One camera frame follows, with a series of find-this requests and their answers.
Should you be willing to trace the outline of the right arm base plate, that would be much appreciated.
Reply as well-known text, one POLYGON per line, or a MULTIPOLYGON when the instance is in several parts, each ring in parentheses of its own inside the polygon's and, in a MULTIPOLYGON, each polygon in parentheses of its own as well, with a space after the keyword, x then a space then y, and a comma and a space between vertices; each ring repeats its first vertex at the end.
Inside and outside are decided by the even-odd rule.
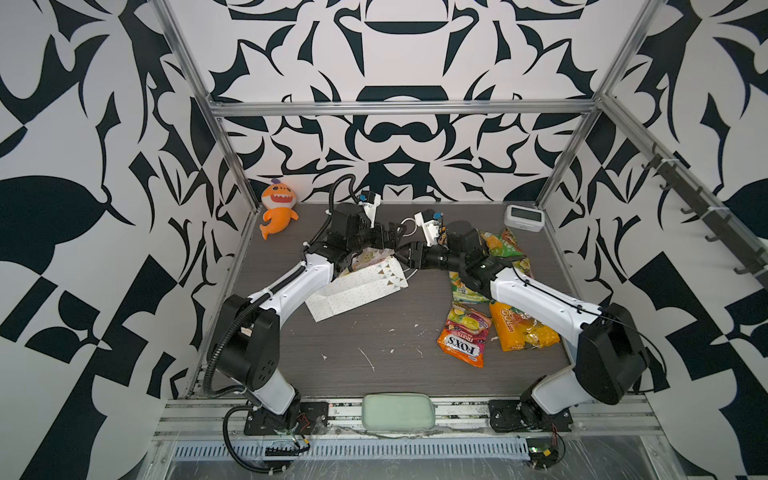
POLYGON ((568 409, 548 414, 533 400, 501 400, 488 402, 489 424, 497 433, 569 432, 573 417, 568 409))

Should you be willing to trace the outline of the patterned paper gift bag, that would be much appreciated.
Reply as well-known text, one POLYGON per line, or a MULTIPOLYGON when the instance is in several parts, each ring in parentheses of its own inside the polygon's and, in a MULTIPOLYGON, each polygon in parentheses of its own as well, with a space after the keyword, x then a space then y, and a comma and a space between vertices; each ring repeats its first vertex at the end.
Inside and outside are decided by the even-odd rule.
POLYGON ((334 213, 305 246, 297 292, 317 322, 374 302, 408 286, 395 250, 353 251, 353 235, 370 226, 364 213, 334 213))

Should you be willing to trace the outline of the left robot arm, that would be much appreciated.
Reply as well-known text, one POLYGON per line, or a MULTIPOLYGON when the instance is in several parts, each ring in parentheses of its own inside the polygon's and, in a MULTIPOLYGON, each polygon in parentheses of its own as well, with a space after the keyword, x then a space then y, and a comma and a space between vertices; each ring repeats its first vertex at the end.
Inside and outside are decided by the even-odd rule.
POLYGON ((398 232, 387 232, 375 220, 379 198, 359 192, 352 174, 334 183, 350 185, 350 202, 336 205, 329 192, 325 221, 304 243, 300 261, 278 280, 249 297, 228 297, 218 314, 206 354, 202 392, 208 399, 229 394, 245 398, 230 408, 222 421, 227 453, 246 471, 261 475, 286 472, 288 461, 249 462, 234 449, 229 419, 235 413, 261 414, 281 432, 294 433, 300 413, 300 395, 278 368, 281 328, 288 318, 318 290, 329 285, 352 260, 369 247, 391 248, 398 232))

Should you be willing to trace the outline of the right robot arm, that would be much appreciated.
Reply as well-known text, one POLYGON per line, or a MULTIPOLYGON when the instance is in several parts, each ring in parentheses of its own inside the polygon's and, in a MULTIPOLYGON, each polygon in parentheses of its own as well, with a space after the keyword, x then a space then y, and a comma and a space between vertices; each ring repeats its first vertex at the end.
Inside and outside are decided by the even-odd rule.
POLYGON ((514 258, 492 255, 466 221, 449 224, 444 241, 408 242, 395 256, 410 268, 458 273, 470 290, 530 315, 575 348, 573 365, 541 378, 521 396, 521 422, 529 429, 584 402, 618 404, 638 389, 652 365, 655 346, 626 308, 568 297, 533 279, 514 258))

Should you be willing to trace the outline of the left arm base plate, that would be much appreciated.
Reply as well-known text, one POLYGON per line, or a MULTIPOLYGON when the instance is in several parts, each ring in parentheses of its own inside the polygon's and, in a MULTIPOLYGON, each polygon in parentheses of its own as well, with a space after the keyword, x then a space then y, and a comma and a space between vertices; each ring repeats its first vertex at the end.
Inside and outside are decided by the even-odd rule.
POLYGON ((264 407, 252 407, 246 417, 246 436, 308 435, 327 426, 329 404, 327 402, 301 401, 291 403, 283 414, 276 414, 264 407))

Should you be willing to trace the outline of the small green orange snack packet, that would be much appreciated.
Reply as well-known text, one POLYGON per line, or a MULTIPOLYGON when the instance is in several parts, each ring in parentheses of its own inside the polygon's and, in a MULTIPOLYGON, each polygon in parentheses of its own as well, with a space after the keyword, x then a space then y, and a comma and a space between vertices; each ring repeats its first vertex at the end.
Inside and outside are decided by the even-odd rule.
POLYGON ((487 246, 489 254, 493 257, 512 258, 524 255, 517 238, 509 229, 505 229, 500 234, 493 234, 488 231, 480 231, 479 234, 487 246))

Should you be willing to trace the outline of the orange pink Fox's candy packet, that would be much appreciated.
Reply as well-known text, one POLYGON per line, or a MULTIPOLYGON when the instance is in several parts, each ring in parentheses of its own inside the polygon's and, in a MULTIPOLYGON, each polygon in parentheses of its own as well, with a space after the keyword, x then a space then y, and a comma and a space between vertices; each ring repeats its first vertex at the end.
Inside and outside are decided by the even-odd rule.
POLYGON ((519 259, 515 259, 513 261, 513 266, 517 270, 522 272, 524 275, 526 275, 528 277, 531 277, 531 278, 534 277, 532 269, 531 269, 531 263, 530 263, 530 259, 529 258, 522 257, 522 258, 519 258, 519 259))

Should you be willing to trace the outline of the green Fox's candy packet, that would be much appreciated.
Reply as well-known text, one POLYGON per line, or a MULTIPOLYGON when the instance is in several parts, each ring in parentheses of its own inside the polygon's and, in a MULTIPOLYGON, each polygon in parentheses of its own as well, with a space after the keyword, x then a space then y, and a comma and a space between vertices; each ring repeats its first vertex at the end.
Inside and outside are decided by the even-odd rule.
POLYGON ((450 271, 449 280, 451 283, 452 299, 455 303, 488 304, 491 302, 489 298, 468 288, 457 272, 450 271))

